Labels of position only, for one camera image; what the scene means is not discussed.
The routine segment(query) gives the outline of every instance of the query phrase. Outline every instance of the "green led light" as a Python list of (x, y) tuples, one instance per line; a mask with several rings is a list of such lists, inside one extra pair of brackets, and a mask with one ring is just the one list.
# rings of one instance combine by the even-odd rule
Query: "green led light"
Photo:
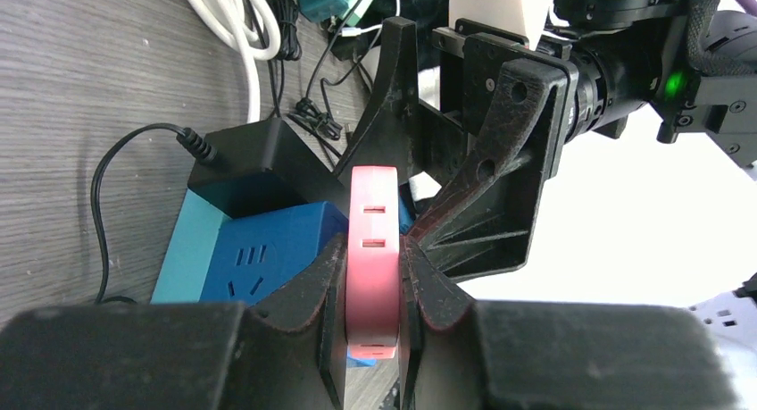
[(677, 97), (683, 91), (686, 83), (684, 82), (684, 72), (678, 71), (668, 78), (665, 84), (665, 96), (668, 99)]

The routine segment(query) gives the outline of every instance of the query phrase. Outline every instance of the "cable strain relief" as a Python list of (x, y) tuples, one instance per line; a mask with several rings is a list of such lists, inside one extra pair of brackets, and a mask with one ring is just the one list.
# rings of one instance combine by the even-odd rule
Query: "cable strain relief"
[(196, 131), (184, 128), (184, 135), (177, 135), (176, 140), (200, 163), (210, 164), (215, 160), (218, 150), (207, 143)]

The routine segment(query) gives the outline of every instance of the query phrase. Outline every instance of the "gray wood surface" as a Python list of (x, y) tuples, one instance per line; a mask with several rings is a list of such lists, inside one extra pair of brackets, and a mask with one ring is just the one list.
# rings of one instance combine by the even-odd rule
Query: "gray wood surface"
[[(299, 27), (304, 57), (287, 63), (285, 110), (325, 47), (314, 24)], [(200, 133), (243, 123), (240, 66), (186, 0), (0, 0), (0, 326), (34, 306), (92, 301), (101, 274), (88, 208), (97, 162), (150, 122)], [(330, 57), (322, 75), (346, 69)], [(268, 87), (267, 67), (259, 71)], [(357, 77), (335, 89), (338, 119), (354, 125), (364, 98)], [(269, 89), (262, 102), (269, 112)], [(112, 162), (102, 191), (109, 295), (148, 301), (192, 162), (161, 132)], [(351, 372), (349, 408), (375, 408), (394, 367)]]

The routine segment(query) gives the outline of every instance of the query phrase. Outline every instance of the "pink block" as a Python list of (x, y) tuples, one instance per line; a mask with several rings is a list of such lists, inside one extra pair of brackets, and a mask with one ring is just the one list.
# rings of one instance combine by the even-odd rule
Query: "pink block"
[(355, 358), (395, 356), (401, 283), (398, 210), (394, 167), (353, 168), (345, 316)]

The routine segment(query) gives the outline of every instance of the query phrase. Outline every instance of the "screw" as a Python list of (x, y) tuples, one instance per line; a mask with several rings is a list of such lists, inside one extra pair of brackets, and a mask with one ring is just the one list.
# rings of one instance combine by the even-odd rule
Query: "screw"
[(680, 117), (678, 117), (678, 119), (676, 120), (676, 123), (677, 123), (677, 124), (678, 124), (678, 125), (679, 125), (680, 127), (685, 127), (685, 126), (691, 125), (691, 121), (693, 121), (693, 120), (692, 120), (692, 118), (691, 118), (690, 116), (688, 116), (688, 115), (681, 115), (681, 116), (680, 116)]
[(743, 100), (739, 100), (738, 102), (734, 102), (728, 110), (732, 113), (741, 113), (746, 109), (746, 102)]

